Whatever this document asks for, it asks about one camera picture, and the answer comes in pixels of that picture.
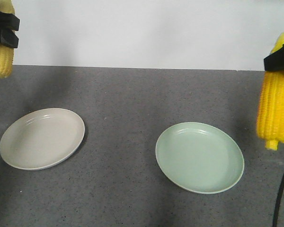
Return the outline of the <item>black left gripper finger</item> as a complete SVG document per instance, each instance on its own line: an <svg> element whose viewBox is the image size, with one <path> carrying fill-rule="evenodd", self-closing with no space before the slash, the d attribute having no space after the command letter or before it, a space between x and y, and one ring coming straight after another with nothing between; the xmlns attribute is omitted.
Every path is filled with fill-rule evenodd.
<svg viewBox="0 0 284 227"><path fill-rule="evenodd" d="M18 48L18 37L10 29L0 29L0 44L9 48Z"/></svg>
<svg viewBox="0 0 284 227"><path fill-rule="evenodd" d="M18 31L20 19L11 13L4 13L0 11L0 29L7 28Z"/></svg>

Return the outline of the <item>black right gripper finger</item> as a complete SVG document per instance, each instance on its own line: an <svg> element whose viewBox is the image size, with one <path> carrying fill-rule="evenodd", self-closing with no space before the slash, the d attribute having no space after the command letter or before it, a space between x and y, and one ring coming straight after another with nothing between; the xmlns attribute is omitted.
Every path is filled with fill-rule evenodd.
<svg viewBox="0 0 284 227"><path fill-rule="evenodd" d="M284 35L280 35L271 53L264 58L265 71L284 70Z"/></svg>

